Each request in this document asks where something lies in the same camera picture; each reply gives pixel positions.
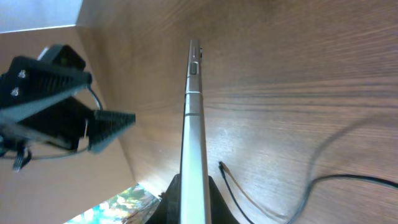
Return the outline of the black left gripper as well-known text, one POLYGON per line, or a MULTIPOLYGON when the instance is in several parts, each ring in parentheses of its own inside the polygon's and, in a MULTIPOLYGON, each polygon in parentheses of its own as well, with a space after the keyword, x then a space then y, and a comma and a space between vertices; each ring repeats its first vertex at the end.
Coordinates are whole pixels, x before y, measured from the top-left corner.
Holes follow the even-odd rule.
POLYGON ((136 122, 136 115, 94 110, 72 97, 91 83, 88 72, 15 57, 1 75, 1 155, 30 153, 30 143, 76 154, 87 133, 88 150, 103 152, 136 122))

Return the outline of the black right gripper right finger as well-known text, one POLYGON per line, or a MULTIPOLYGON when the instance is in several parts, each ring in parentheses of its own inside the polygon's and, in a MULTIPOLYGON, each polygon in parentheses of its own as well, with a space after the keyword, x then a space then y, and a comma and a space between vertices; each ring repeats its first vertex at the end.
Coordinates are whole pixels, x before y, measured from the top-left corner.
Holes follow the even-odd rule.
POLYGON ((212 224, 239 224, 237 219, 235 219, 235 217, 229 210, 213 178, 211 176, 208 176, 208 178, 209 178, 212 224))

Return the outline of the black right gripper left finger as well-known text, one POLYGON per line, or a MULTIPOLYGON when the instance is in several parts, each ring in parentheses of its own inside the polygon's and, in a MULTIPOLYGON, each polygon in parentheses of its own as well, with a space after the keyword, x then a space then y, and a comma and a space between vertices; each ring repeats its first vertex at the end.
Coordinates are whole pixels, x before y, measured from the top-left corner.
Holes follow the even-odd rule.
POLYGON ((179 224, 180 219, 180 174, 176 174, 146 224, 179 224))

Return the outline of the black Galaxy flip phone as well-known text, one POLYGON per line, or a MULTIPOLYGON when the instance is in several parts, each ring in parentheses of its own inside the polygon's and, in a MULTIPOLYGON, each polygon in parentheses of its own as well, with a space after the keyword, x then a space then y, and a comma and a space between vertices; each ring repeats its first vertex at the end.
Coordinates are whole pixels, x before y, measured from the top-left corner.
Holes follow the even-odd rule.
POLYGON ((211 223, 199 40, 189 46, 181 156, 180 223, 211 223))

